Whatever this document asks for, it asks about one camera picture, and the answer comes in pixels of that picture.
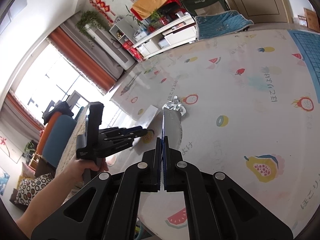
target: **blue cushion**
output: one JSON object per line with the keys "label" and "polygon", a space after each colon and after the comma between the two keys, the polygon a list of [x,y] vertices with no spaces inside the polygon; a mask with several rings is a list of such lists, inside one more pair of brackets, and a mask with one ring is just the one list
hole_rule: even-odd
{"label": "blue cushion", "polygon": [[43,158],[52,166],[58,166],[76,124],[76,120],[65,114],[56,120],[42,151]]}

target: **cardboard box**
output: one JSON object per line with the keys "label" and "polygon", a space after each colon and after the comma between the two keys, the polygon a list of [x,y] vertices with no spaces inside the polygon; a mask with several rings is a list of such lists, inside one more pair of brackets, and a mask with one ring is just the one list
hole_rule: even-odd
{"label": "cardboard box", "polygon": [[316,12],[304,8],[304,13],[307,18],[308,28],[320,33],[319,21]]}

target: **patterned pillow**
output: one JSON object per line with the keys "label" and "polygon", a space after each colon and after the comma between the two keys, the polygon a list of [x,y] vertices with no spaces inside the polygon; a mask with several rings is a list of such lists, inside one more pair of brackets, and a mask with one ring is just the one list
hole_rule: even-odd
{"label": "patterned pillow", "polygon": [[17,197],[14,202],[28,206],[31,199],[47,186],[51,180],[53,180],[53,177],[50,173],[35,179],[23,179],[18,187]]}

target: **floor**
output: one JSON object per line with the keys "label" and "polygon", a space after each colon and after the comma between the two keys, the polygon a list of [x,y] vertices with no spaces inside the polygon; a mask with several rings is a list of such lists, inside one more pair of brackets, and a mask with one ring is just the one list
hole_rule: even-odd
{"label": "floor", "polygon": [[[161,110],[177,95],[187,111],[178,149],[184,160],[207,173],[224,171],[296,236],[320,202],[320,107],[308,55],[278,28],[256,26],[152,57],[123,78],[111,101],[137,121],[150,105]],[[113,158],[112,173],[153,149],[161,114],[149,129]],[[185,221],[169,221],[184,207],[182,193],[144,193],[139,218],[161,239],[188,239]]]}

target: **crumpled foil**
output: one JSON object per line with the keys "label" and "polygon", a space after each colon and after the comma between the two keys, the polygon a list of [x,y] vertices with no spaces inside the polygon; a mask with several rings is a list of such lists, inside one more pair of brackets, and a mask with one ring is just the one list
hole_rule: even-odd
{"label": "crumpled foil", "polygon": [[183,116],[186,113],[186,109],[183,106],[183,104],[180,102],[178,96],[174,96],[173,99],[171,99],[169,102],[164,104],[162,109],[168,108],[170,110],[175,110],[181,113],[181,116]]}

